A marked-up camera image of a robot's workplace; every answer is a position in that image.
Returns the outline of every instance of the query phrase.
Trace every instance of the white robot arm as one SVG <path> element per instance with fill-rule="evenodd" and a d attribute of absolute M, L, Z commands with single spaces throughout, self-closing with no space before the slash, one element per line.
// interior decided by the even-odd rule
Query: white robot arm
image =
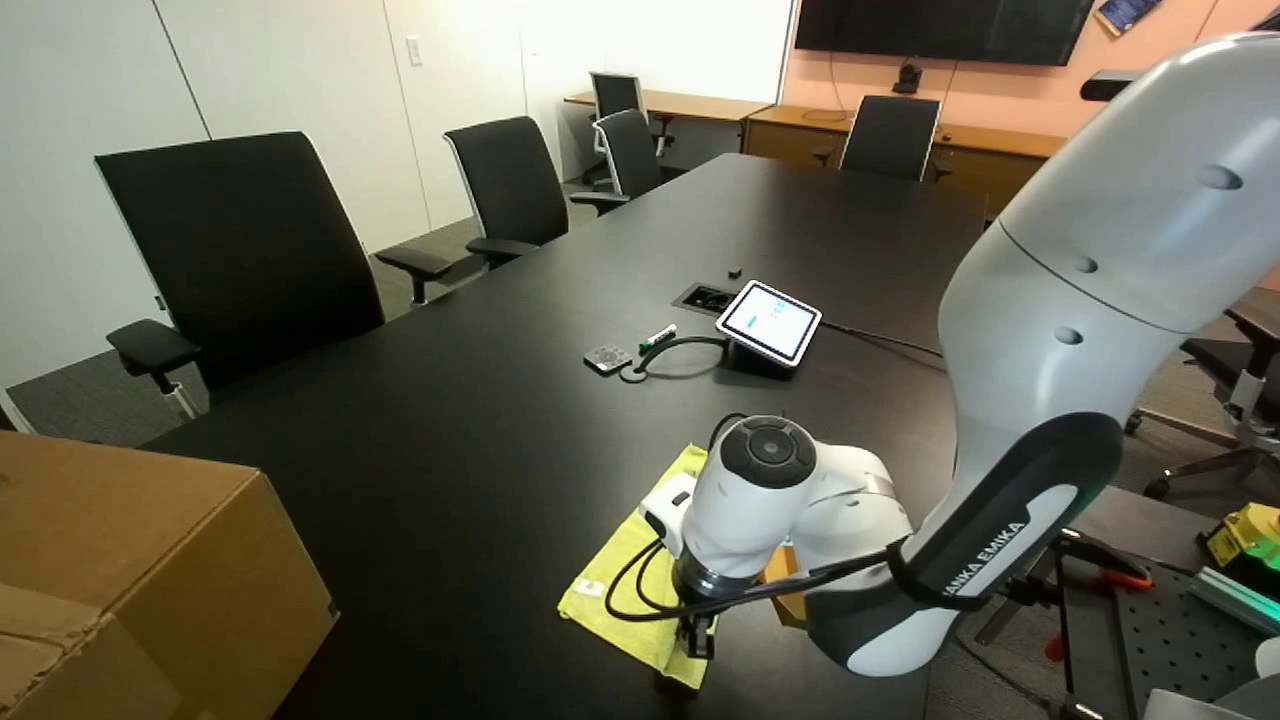
<path fill-rule="evenodd" d="M 1275 74 L 1280 35 L 1142 73 L 974 239 L 941 304 L 956 483 L 917 531 L 875 455 L 730 419 L 679 528 L 685 615 L 758 596 L 781 542 L 802 568 L 867 556 L 802 596 L 811 638 L 860 674 L 927 665 L 956 612 L 1107 483 L 1163 355 L 1280 265 Z"/>

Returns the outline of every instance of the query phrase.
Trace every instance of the cardboard box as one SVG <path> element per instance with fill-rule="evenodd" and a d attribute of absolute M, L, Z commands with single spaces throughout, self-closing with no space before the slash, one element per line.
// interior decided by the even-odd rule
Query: cardboard box
<path fill-rule="evenodd" d="M 271 714 L 332 621 L 254 468 L 0 432 L 0 720 Z"/>

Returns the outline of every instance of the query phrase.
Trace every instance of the television screen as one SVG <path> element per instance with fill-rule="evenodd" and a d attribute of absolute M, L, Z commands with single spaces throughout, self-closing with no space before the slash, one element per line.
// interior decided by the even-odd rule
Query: television screen
<path fill-rule="evenodd" d="M 1067 62 L 1092 0 L 802 0 L 796 46 Z"/>

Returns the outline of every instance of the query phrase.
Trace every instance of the tablet screen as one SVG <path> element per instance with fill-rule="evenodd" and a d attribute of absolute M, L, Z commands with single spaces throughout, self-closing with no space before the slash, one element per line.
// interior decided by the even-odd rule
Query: tablet screen
<path fill-rule="evenodd" d="M 801 304 L 796 296 L 768 288 L 758 278 L 748 278 L 714 319 L 725 335 L 786 369 L 801 365 L 817 324 L 821 324 L 821 311 L 811 304 Z"/>

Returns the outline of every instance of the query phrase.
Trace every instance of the conference table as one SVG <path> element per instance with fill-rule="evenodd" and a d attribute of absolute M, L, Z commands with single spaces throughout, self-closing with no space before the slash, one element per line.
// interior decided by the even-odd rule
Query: conference table
<path fill-rule="evenodd" d="M 768 602 L 718 621 L 688 697 L 563 625 L 554 601 L 725 410 L 782 410 L 879 451 L 920 521 L 956 440 L 941 361 L 821 331 L 793 379 L 619 383 L 578 355 L 664 324 L 711 331 L 679 299 L 741 278 L 936 342 L 936 299 L 981 227 L 947 187 L 718 155 L 441 304 L 250 376 L 153 446 L 260 463 L 335 596 L 339 625 L 280 714 L 923 714 L 956 704 L 931 666 L 849 674 Z"/>

